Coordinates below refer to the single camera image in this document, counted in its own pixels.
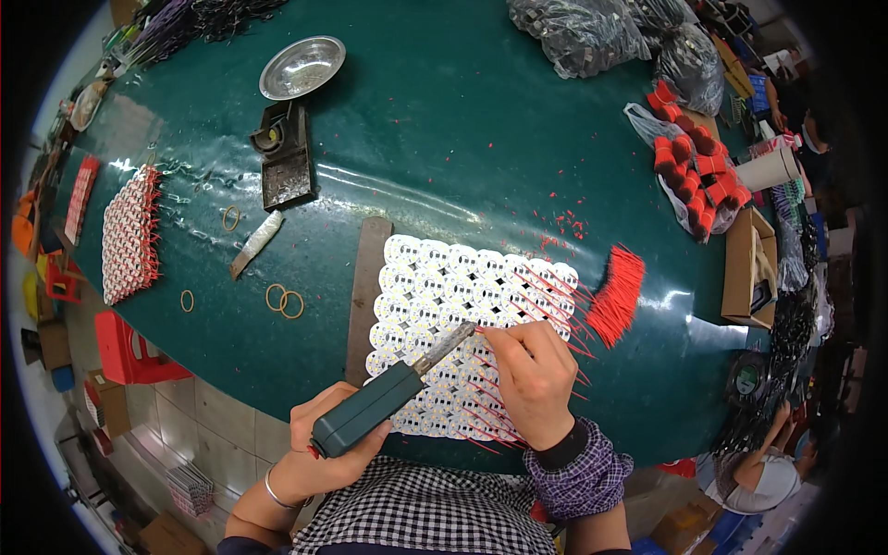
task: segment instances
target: stainless steel bowl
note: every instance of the stainless steel bowl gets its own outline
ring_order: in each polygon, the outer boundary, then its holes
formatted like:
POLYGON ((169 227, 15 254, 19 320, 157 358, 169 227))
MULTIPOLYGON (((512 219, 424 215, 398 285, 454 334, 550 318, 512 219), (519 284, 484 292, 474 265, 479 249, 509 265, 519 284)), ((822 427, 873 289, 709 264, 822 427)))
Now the stainless steel bowl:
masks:
POLYGON ((309 36, 281 50, 259 76, 259 90, 271 100, 290 100, 314 91, 345 61, 345 45, 332 36, 309 36))

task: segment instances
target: green table surface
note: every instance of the green table surface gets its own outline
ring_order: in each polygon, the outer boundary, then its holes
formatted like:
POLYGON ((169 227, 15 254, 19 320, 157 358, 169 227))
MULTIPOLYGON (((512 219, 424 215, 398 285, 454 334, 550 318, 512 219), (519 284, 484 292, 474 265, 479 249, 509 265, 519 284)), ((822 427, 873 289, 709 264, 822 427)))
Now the green table surface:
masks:
MULTIPOLYGON (((646 277, 631 331, 609 351, 590 343, 595 360, 581 357, 592 384, 575 389, 589 400, 570 407, 639 465, 692 456, 725 417, 730 351, 767 335, 719 316, 724 236, 701 246, 681 229, 654 181, 653 152, 622 113, 643 103, 650 75, 650 62, 633 60, 562 80, 504 2, 291 2, 230 44, 194 42, 118 79, 76 140, 53 220, 64 220, 83 155, 98 156, 105 164, 73 258, 102 291, 104 209, 155 152, 172 171, 159 209, 163 275, 114 309, 200 378, 287 420, 292 406, 343 378, 364 218, 387 218, 395 233, 524 253, 571 210, 589 234, 560 236, 568 246, 548 247, 553 261, 566 258, 594 289, 622 242, 645 260, 646 277), (228 265, 266 217, 247 140, 271 104, 259 74, 312 35, 336 36, 348 50, 335 78, 305 99, 319 196, 286 210, 281 231, 232 281, 228 265), (231 204, 241 220, 228 233, 222 212, 231 204), (274 282, 303 295, 301 318, 266 307, 274 282), (194 293, 191 313, 179 307, 183 289, 194 293)), ((744 146, 738 130, 720 132, 729 149, 744 146)), ((517 449, 500 450, 398 434, 384 447, 428 464, 523 472, 517 449)))

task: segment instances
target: rubber band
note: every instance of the rubber band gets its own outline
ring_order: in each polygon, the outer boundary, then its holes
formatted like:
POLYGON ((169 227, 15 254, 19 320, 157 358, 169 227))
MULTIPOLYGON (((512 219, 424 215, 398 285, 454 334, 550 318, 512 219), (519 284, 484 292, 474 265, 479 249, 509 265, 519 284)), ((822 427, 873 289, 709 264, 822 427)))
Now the rubber band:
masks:
POLYGON ((283 317, 288 320, 295 320, 296 318, 301 316, 302 311, 305 310, 305 301, 302 300, 302 295, 299 295, 296 291, 284 291, 282 298, 287 298, 287 296, 289 296, 289 295, 296 295, 299 298, 299 304, 301 304, 302 306, 299 307, 299 312, 296 314, 296 316, 290 316, 289 314, 283 312, 283 309, 281 309, 281 315, 283 315, 283 317))
POLYGON ((178 303, 182 307, 182 310, 184 310, 187 313, 190 313, 191 311, 194 310, 194 293, 192 293, 190 289, 185 289, 184 291, 182 291, 182 294, 178 296, 178 303), (186 293, 188 295, 191 295, 191 306, 188 309, 185 308, 185 294, 186 293))
POLYGON ((266 305, 268 305, 268 308, 277 313, 283 313, 283 309, 287 308, 287 289, 280 283, 272 283, 271 285, 269 285, 268 289, 266 289, 266 305), (272 292, 272 288, 274 287, 280 287, 281 291, 283 291, 283 293, 281 294, 281 300, 278 302, 278 306, 280 308, 274 308, 271 302, 268 301, 268 294, 272 292))
POLYGON ((241 221, 241 209, 234 206, 233 204, 231 206, 229 206, 228 208, 226 208, 225 212, 222 213, 222 227, 226 231, 234 231, 234 229, 237 227, 237 222, 239 222, 239 221, 241 221), (232 208, 237 210, 237 213, 234 214, 234 225, 231 227, 228 227, 225 225, 225 220, 226 220, 226 218, 228 218, 228 212, 230 212, 232 208))

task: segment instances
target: face mask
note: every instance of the face mask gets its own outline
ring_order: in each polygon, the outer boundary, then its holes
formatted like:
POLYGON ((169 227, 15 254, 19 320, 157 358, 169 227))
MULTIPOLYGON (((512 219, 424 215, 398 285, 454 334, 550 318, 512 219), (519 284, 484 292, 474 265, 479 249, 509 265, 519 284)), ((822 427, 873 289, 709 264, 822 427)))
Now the face mask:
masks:
POLYGON ((817 150, 816 147, 814 147, 814 142, 811 140, 811 135, 808 135, 808 128, 804 123, 802 123, 802 137, 805 138, 805 144, 808 146, 808 150, 815 153, 816 155, 823 154, 821 151, 817 150))
POLYGON ((810 438, 811 438, 811 430, 805 430, 805 433, 803 433, 801 435, 801 437, 798 438, 798 443, 796 444, 796 453, 795 453, 795 458, 797 461, 801 460, 801 458, 803 456, 802 450, 805 448, 805 445, 807 445, 808 443, 811 443, 810 438))

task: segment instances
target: checkered sleeve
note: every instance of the checkered sleeve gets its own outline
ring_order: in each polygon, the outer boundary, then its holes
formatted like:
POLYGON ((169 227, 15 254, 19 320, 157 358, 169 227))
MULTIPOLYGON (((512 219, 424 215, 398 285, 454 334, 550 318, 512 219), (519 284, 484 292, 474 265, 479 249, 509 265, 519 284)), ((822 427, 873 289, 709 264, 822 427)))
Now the checkered sleeve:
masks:
POLYGON ((613 509, 622 500, 622 481, 632 472, 632 457, 615 453, 599 426, 581 416, 586 446, 573 462, 546 470, 537 454, 525 451, 524 464, 534 478, 536 497, 555 520, 574 519, 613 509))

